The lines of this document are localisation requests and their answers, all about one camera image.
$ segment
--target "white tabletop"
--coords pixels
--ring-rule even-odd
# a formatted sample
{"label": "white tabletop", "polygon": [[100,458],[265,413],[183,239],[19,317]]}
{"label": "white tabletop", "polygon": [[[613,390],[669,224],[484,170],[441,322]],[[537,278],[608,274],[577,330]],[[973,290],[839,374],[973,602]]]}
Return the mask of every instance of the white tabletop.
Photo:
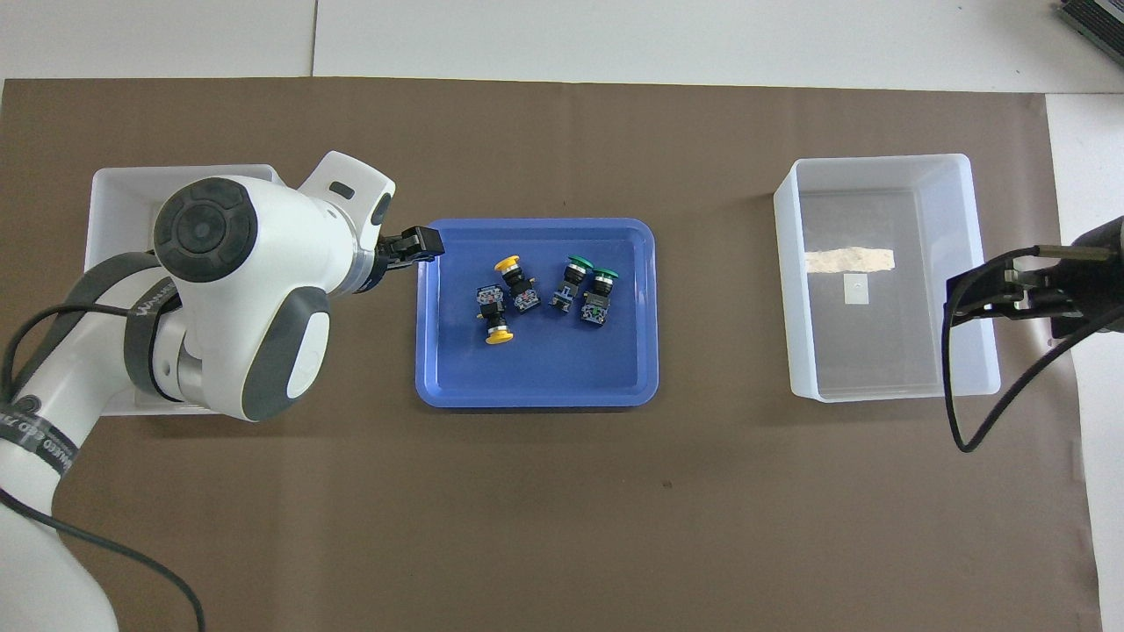
{"label": "white tabletop", "polygon": [[[316,74],[1046,92],[1068,242],[1124,214],[1124,69],[1062,24],[1053,6],[3,2],[0,80]],[[1124,632],[1124,421],[1113,406],[1124,336],[1097,336],[1073,360],[1103,626]]]}

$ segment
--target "white plastic bin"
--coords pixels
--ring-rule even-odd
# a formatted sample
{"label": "white plastic bin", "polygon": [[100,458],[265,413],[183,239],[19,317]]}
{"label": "white plastic bin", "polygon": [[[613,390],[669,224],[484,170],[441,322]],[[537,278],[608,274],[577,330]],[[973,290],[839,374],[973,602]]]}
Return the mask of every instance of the white plastic bin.
{"label": "white plastic bin", "polygon": [[[945,280],[984,262],[961,154],[801,159],[773,196],[792,392],[940,397]],[[953,391],[994,394],[991,323],[958,326]]]}
{"label": "white plastic bin", "polygon": [[[280,182],[268,164],[209,166],[128,166],[101,169],[90,191],[90,226],[85,238],[85,270],[125,252],[152,250],[156,215],[172,193],[211,175],[248,175]],[[176,404],[134,388],[117,394],[103,415],[182,415],[210,413]]]}

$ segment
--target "brown paper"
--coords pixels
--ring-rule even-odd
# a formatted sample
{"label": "brown paper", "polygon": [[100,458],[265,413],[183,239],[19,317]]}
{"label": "brown paper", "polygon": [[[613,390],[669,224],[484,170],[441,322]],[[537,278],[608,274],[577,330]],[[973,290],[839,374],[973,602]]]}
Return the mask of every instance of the brown paper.
{"label": "brown paper", "polygon": [[[1058,632],[1096,621],[1068,360],[972,455],[953,446],[936,399],[825,405],[788,385],[771,195],[792,161],[964,153],[986,254],[1057,242],[1041,96],[9,80],[0,327],[81,273],[99,168],[265,162],[298,184],[328,150],[397,181],[389,229],[443,217],[645,222],[661,385],[618,413],[430,408],[414,389],[416,277],[399,272],[335,304],[319,381],[277,419],[102,419],[57,515],[171,566],[212,630]],[[996,328],[1009,385],[1046,329]],[[992,399],[962,401],[966,425]],[[191,629],[170,585],[71,547],[123,630]]]}

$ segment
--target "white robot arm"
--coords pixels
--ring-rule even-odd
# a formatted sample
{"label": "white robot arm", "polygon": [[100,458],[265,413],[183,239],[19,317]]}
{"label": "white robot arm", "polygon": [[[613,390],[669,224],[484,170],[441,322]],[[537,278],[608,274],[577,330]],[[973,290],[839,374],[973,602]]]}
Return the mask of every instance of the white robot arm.
{"label": "white robot arm", "polygon": [[[117,629],[97,583],[42,524],[101,409],[130,387],[252,422],[291,406],[319,372],[329,297],[444,252],[426,227],[380,236],[393,195],[390,179],[337,152],[296,190],[234,175],[194,182],[161,209],[155,253],[91,269],[15,379],[9,349],[0,630]],[[28,598],[42,595],[53,602]]]}

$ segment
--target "blue tray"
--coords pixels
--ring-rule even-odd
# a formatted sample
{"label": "blue tray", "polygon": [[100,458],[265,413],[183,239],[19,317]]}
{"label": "blue tray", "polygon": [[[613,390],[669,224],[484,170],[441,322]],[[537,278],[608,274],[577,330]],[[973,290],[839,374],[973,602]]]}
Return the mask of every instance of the blue tray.
{"label": "blue tray", "polygon": [[[415,382],[442,408],[640,406],[659,385],[655,328],[655,238],[625,218],[443,219],[445,254],[418,279]],[[515,338],[484,343],[477,288],[504,280],[492,267],[517,254],[543,305],[519,314],[507,299]],[[605,326],[549,305],[568,256],[620,274]],[[589,289],[590,280],[581,286]]]}

